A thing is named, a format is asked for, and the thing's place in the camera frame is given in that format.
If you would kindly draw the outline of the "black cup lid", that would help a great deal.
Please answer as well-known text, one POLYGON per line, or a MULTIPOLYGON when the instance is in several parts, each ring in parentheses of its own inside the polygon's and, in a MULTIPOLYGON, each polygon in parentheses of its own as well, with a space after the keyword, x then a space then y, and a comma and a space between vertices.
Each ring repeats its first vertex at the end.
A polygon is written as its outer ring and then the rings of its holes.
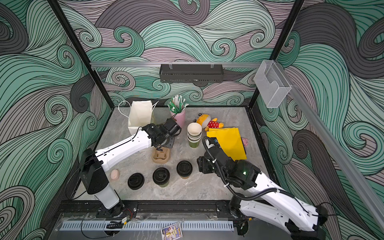
POLYGON ((153 181, 157 185, 168 184, 170 180, 170 172, 167 168, 157 168, 153 173, 153 181))
POLYGON ((179 176, 190 176, 193 171, 193 166, 189 161, 180 161, 177 164, 177 173, 179 176))

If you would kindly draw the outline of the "white paper bag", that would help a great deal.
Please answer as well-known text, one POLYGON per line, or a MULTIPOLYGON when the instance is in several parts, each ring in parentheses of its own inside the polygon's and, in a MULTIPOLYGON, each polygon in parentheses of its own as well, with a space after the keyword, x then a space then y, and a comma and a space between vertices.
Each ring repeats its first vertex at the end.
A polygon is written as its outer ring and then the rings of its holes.
POLYGON ((130 104, 128 101, 122 101, 118 104, 118 111, 128 118, 128 130, 132 135, 135 135, 139 127, 145 127, 153 122, 153 111, 158 102, 154 104, 152 101, 132 101, 130 104), (120 110, 122 104, 129 104, 130 114, 127 116, 120 110))

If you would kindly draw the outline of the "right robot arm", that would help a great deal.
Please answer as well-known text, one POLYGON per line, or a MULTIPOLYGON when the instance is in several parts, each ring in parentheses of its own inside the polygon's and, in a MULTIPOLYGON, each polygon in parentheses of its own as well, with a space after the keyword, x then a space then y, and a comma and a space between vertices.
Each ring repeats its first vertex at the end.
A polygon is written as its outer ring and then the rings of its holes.
POLYGON ((252 163, 233 161, 218 145, 204 144, 204 148, 198 165, 202 173, 216 174, 232 193, 234 217, 262 220, 284 230, 293 240, 326 239, 322 226, 328 220, 327 209, 299 200, 252 163))

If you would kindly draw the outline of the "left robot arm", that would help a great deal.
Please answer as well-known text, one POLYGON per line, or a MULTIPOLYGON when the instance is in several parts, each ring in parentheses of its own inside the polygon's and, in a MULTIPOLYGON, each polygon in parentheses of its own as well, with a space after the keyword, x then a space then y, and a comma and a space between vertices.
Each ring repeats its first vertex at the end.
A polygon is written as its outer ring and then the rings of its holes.
POLYGON ((141 150, 150 147, 160 150, 181 131, 182 128, 177 122, 173 118, 169 118, 163 124, 148 124, 138 127, 132 136, 112 146, 97 151, 85 150, 81 155, 79 176, 86 193, 96 197, 112 216, 120 215, 124 204, 111 187, 106 172, 141 150))

